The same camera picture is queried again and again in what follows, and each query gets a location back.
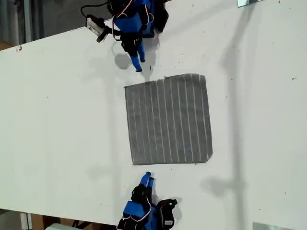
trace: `blue robot finger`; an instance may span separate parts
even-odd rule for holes
[[[140,55],[140,61],[145,62],[145,53],[144,53],[144,45],[143,42],[139,45],[138,53]]]
[[[142,177],[140,184],[144,185],[145,187],[147,187],[149,178],[151,176],[150,172],[146,172],[146,174]]]
[[[136,56],[136,57],[130,56],[130,58],[131,58],[131,61],[133,63],[133,66],[135,67],[136,71],[142,72],[142,67],[140,65],[138,56]]]

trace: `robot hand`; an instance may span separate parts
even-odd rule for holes
[[[174,226],[172,209],[176,200],[162,200],[157,205],[152,203],[154,179],[147,172],[140,184],[132,191],[117,230],[169,230]]]

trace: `white table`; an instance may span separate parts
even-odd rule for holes
[[[117,224],[151,171],[158,197],[180,201],[174,229],[305,230],[306,1],[167,9],[143,74],[85,28],[0,52],[0,208]],[[206,76],[212,158],[133,166],[123,87],[182,73]]]

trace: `striped cloth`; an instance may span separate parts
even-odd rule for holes
[[[212,156],[206,79],[167,77],[125,88],[134,165],[201,163]]]

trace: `gray towel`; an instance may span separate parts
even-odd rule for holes
[[[134,165],[208,161],[213,151],[203,75],[172,76],[125,90]]]

